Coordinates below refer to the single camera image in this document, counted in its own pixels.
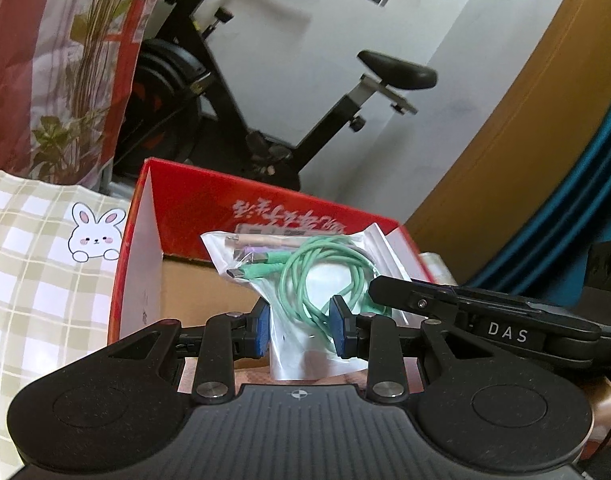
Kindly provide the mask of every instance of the bike seat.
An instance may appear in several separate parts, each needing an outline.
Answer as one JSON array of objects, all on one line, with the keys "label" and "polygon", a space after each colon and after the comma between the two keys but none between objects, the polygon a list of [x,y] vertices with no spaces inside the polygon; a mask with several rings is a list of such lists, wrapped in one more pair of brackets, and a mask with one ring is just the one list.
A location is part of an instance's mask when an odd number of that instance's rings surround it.
[{"label": "bike seat", "polygon": [[423,90],[437,84],[437,71],[429,66],[417,65],[372,50],[362,50],[357,57],[382,79],[383,84],[399,90]]}]

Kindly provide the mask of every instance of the white bunny print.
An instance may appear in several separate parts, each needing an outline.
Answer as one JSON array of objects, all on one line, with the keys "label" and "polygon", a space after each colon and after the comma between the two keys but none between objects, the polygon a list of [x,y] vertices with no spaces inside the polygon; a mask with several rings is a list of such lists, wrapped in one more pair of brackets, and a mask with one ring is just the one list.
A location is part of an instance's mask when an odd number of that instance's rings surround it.
[{"label": "white bunny print", "polygon": [[67,247],[76,262],[85,263],[90,258],[103,256],[106,260],[117,260],[121,249],[121,231],[117,227],[125,219],[125,211],[111,209],[98,222],[92,210],[82,202],[72,208],[76,227],[67,242]]}]

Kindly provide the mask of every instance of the bunny paw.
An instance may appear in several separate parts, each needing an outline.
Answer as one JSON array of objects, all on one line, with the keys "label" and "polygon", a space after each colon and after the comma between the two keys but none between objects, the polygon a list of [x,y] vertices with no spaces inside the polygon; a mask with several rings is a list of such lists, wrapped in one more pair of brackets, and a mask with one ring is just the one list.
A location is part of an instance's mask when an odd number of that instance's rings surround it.
[{"label": "bunny paw", "polygon": [[108,249],[103,253],[106,260],[118,260],[118,251],[116,249]]},{"label": "bunny paw", "polygon": [[82,264],[84,264],[90,259],[88,253],[84,253],[83,251],[76,251],[75,253],[72,253],[72,257],[74,258],[75,262],[79,262]]}]

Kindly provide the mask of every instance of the stationary bike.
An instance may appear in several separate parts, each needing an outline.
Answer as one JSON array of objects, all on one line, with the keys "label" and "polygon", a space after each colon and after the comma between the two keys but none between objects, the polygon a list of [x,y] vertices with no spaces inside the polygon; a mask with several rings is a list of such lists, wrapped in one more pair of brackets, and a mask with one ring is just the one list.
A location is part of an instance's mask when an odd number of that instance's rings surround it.
[{"label": "stationary bike", "polygon": [[[359,112],[373,94],[386,96],[400,114],[416,114],[394,89],[421,90],[437,83],[431,68],[363,50],[359,59],[378,78],[362,75],[354,89],[292,146],[246,124],[206,43],[218,23],[232,15],[219,9],[214,23],[200,30],[193,15],[203,1],[166,0],[172,12],[157,36],[143,42],[119,134],[115,174],[135,177],[145,158],[159,156],[299,190],[299,172],[336,133],[346,125],[355,132],[365,125]],[[210,103],[216,117],[203,112],[200,97]]]}]

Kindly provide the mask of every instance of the ribbed black surface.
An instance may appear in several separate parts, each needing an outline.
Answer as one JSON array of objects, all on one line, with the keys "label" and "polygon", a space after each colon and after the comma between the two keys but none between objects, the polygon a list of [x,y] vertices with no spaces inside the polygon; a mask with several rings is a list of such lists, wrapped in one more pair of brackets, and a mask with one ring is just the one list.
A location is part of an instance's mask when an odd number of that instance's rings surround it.
[{"label": "ribbed black surface", "polygon": [[[297,394],[301,390],[306,395]],[[17,480],[81,478],[26,468]],[[353,386],[249,385],[228,404],[194,410],[178,437],[144,462],[86,480],[499,480],[450,462],[399,408]],[[522,480],[580,480],[571,467]]]}]

